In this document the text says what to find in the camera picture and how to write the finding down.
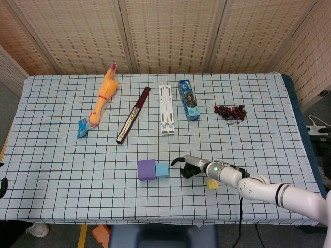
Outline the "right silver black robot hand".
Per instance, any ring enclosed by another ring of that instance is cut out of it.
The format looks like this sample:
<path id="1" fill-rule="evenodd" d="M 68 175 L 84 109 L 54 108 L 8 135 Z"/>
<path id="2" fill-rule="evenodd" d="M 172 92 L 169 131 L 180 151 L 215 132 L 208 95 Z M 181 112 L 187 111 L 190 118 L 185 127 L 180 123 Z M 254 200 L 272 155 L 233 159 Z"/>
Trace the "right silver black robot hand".
<path id="1" fill-rule="evenodd" d="M 174 166 L 177 162 L 185 162 L 185 166 L 180 169 L 180 173 L 186 179 L 200 173 L 206 174 L 206 168 L 210 164 L 210 161 L 206 159 L 201 159 L 191 155 L 184 155 L 183 157 L 174 159 L 170 166 Z"/>

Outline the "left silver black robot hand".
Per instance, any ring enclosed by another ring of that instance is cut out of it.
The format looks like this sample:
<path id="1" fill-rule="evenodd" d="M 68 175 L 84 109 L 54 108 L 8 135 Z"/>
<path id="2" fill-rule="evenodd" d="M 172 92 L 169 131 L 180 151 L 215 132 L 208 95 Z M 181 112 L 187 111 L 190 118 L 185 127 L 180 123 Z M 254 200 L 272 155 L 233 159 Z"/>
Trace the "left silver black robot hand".
<path id="1" fill-rule="evenodd" d="M 7 189 L 8 189 L 8 179 L 4 177 L 1 180 L 0 198 L 3 198 L 5 196 Z"/>

